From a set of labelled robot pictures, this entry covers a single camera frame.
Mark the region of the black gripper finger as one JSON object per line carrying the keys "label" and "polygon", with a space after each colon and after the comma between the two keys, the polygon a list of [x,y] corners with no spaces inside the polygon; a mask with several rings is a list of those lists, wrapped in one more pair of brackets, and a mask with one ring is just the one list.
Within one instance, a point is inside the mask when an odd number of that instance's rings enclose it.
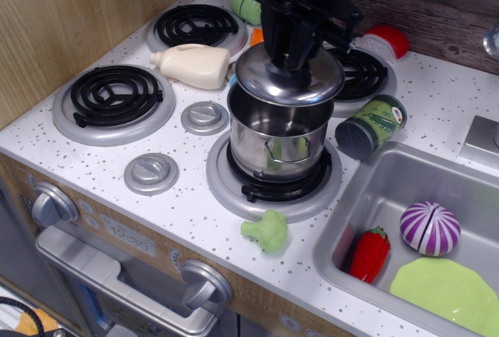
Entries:
{"label": "black gripper finger", "polygon": [[313,58],[322,44],[323,32],[319,23],[313,20],[301,20],[292,31],[290,40],[290,70],[300,70]]}
{"label": "black gripper finger", "polygon": [[261,21],[264,32],[264,46],[276,65],[286,65],[292,32],[292,18],[289,1],[265,1],[262,5]]}

